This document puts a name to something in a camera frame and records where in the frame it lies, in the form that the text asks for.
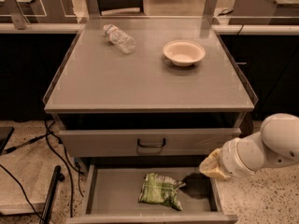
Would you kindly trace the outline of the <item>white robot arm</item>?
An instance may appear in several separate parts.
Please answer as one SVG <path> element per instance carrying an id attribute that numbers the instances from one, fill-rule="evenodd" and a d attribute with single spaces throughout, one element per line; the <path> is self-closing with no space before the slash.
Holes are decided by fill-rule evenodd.
<path id="1" fill-rule="evenodd" d="M 266 118 L 260 131 L 227 141 L 199 165 L 201 174 L 217 179 L 243 178 L 264 168 L 299 162 L 299 118 L 278 113 Z"/>

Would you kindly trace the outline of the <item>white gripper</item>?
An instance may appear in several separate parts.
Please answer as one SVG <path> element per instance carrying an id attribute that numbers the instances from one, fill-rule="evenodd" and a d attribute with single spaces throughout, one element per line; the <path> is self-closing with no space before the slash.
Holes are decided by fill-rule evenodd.
<path id="1" fill-rule="evenodd" d="M 265 162 L 263 146 L 250 138 L 235 138 L 213 150 L 199 165 L 201 174 L 216 179 L 254 175 Z"/>

